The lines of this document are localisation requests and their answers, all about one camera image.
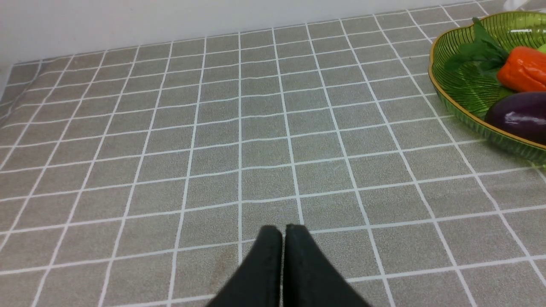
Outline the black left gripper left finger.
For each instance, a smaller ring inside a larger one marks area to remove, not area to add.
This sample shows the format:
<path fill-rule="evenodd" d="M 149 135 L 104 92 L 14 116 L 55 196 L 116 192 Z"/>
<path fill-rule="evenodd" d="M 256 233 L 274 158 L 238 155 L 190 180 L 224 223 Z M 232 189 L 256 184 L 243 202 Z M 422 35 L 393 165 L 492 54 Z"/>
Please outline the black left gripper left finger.
<path fill-rule="evenodd" d="M 236 272 L 207 303 L 209 307 L 278 307 L 283 238 L 275 226 L 261 227 Z"/>

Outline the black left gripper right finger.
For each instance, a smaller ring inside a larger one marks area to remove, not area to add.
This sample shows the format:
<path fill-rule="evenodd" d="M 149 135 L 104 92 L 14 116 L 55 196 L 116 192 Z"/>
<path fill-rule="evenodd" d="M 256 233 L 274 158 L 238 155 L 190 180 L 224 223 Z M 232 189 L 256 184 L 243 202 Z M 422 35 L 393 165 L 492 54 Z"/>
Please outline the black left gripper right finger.
<path fill-rule="evenodd" d="M 304 225 L 287 225 L 283 269 L 285 307 L 369 307 L 322 253 Z"/>

